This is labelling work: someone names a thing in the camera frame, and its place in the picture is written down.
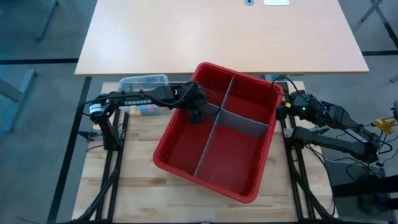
floor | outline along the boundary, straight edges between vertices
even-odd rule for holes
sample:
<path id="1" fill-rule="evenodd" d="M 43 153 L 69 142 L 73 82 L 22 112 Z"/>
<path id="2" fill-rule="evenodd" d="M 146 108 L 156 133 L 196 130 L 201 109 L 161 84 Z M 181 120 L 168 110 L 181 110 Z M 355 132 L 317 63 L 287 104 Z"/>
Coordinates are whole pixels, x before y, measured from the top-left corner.
<path id="1" fill-rule="evenodd" d="M 36 42 L 34 36 L 48 1 L 0 1 L 0 60 L 78 58 L 96 1 L 59 1 L 60 5 L 41 42 Z M 339 2 L 362 51 L 397 50 L 375 12 L 366 22 L 358 23 L 370 7 L 370 1 Z M 395 0 L 384 0 L 381 4 L 384 16 L 396 34 L 397 9 L 398 1 Z M 398 83 L 391 84 L 389 79 L 398 75 L 398 56 L 366 57 L 366 62 L 371 71 L 367 75 L 304 75 L 294 79 L 303 80 L 307 91 L 318 99 L 343 106 L 357 122 L 367 124 L 375 118 L 392 116 L 390 108 L 398 95 Z M 14 132 L 0 133 L 0 223 L 25 223 L 17 217 L 38 223 L 47 220 L 84 82 L 84 78 L 73 76 L 75 67 L 75 63 L 0 65 L 0 78 L 15 86 L 19 85 L 28 68 L 38 73 Z M 118 82 L 119 79 L 94 78 L 88 99 L 98 95 L 103 82 Z M 170 79 L 188 80 L 189 77 L 170 76 Z M 10 103 L 0 96 L 0 126 Z M 90 127 L 91 122 L 83 119 L 80 129 Z M 72 215 L 86 147 L 85 140 L 78 138 L 58 215 L 59 222 L 69 220 Z M 329 159 L 345 157 L 328 149 L 324 149 L 323 153 Z M 397 162 L 398 156 L 387 163 L 387 175 L 398 174 Z M 345 210 L 344 205 L 338 204 L 343 218 L 367 221 L 376 218 L 367 215 L 351 217 Z"/>

bin divider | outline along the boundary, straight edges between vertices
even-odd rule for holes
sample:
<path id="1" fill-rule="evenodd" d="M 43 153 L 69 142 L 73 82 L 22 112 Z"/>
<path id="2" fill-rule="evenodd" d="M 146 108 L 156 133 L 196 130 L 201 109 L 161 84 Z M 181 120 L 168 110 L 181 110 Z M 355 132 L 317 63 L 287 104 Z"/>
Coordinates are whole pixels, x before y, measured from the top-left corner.
<path id="1" fill-rule="evenodd" d="M 229 83 L 228 89 L 227 89 L 227 91 L 226 91 L 226 93 L 225 93 L 225 96 L 224 96 L 224 100 L 223 100 L 223 102 L 221 103 L 220 112 L 217 114 L 216 119 L 215 119 L 214 124 L 213 124 L 213 127 L 211 128 L 209 138 L 207 139 L 207 142 L 206 142 L 206 146 L 205 146 L 205 148 L 204 148 L 204 150 L 203 150 L 203 152 L 202 152 L 202 154 L 201 154 L 201 156 L 200 156 L 200 160 L 199 160 L 199 163 L 198 163 L 197 168 L 195 169 L 195 173 L 193 174 L 194 176 L 197 176 L 198 171 L 199 171 L 199 168 L 201 167 L 201 165 L 202 165 L 202 163 L 203 163 L 203 160 L 204 160 L 204 158 L 205 158 L 205 156 L 206 156 L 206 154 L 207 154 L 207 151 L 208 151 L 210 142 L 211 142 L 211 140 L 212 140 L 213 137 L 214 137 L 214 131 L 215 131 L 216 127 L 217 127 L 217 123 L 218 123 L 220 114 L 221 114 L 221 112 L 222 112 L 221 110 L 224 108 L 224 106 L 225 106 L 225 104 L 226 104 L 226 102 L 227 102 L 227 100 L 228 100 L 229 92 L 231 91 L 231 87 L 232 87 L 232 82 L 234 82 L 234 77 L 232 77 L 232 79 L 231 79 L 231 81 L 230 81 L 230 83 Z"/>
<path id="2" fill-rule="evenodd" d="M 245 118 L 224 109 L 221 109 L 220 118 L 218 118 L 218 125 L 220 124 L 255 138 L 263 137 L 269 127 L 268 124 Z"/>

desk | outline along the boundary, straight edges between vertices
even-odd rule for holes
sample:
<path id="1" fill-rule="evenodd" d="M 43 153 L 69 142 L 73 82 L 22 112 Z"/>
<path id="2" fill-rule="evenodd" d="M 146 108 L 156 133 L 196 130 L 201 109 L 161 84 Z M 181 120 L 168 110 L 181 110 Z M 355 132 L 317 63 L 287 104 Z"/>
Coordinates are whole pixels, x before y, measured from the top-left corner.
<path id="1" fill-rule="evenodd" d="M 364 73 L 337 0 L 98 0 L 76 75 L 191 74 L 211 62 L 245 73 Z"/>
<path id="2" fill-rule="evenodd" d="M 304 89 L 303 82 L 296 82 L 296 85 Z M 118 83 L 103 85 L 103 93 L 117 89 Z M 129 120 L 113 222 L 297 221 L 280 124 L 275 128 L 259 196 L 253 203 L 242 204 L 154 165 L 153 152 L 171 115 Z M 296 122 L 297 126 L 312 127 L 306 121 L 297 119 Z M 102 139 L 99 139 L 89 147 L 101 144 Z M 312 192 L 331 212 L 331 188 L 325 168 L 313 152 L 304 149 L 303 157 Z M 106 151 L 102 147 L 88 151 L 73 218 L 78 218 L 99 192 L 105 158 Z M 105 217 L 109 195 L 104 203 Z"/>

plastic container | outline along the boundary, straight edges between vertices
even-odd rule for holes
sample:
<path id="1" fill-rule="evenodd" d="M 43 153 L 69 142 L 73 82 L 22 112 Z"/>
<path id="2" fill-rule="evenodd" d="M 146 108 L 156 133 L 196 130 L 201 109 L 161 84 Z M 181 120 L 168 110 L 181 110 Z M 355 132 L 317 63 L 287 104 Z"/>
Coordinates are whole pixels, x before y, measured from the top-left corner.
<path id="1" fill-rule="evenodd" d="M 211 63 L 193 74 L 222 102 L 216 116 L 200 124 L 177 110 L 154 153 L 159 168 L 191 180 L 242 203 L 256 199 L 282 97 L 265 80 Z M 282 87 L 275 90 L 283 93 Z M 206 94 L 213 110 L 217 100 Z"/>
<path id="2" fill-rule="evenodd" d="M 139 77 L 122 78 L 119 82 L 119 91 L 139 91 L 139 90 L 153 90 L 159 86 L 169 84 L 169 79 L 166 75 L 146 75 Z M 161 108 L 156 105 L 142 105 L 142 106 L 123 106 L 122 110 L 130 113 L 131 116 L 152 116 L 162 115 L 169 112 L 168 108 Z"/>

red plastic bin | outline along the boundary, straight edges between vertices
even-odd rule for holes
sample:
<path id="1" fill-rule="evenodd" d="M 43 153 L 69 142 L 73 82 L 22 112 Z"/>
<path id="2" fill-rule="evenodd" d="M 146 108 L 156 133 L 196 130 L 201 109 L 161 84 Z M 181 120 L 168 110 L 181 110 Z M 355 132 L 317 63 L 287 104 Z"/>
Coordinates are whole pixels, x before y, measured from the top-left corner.
<path id="1" fill-rule="evenodd" d="M 191 124 L 188 112 L 177 110 L 155 150 L 154 163 L 239 202 L 250 203 L 258 195 L 276 124 L 275 109 L 282 96 L 272 91 L 269 81 L 208 62 L 197 67 L 192 79 L 215 93 L 226 113 Z M 274 89 L 283 93 L 279 85 Z M 214 96 L 206 93 L 206 97 L 218 106 Z M 217 121 L 228 120 L 221 117 L 227 113 L 248 124 L 267 124 L 268 129 L 258 135 L 229 121 Z"/>

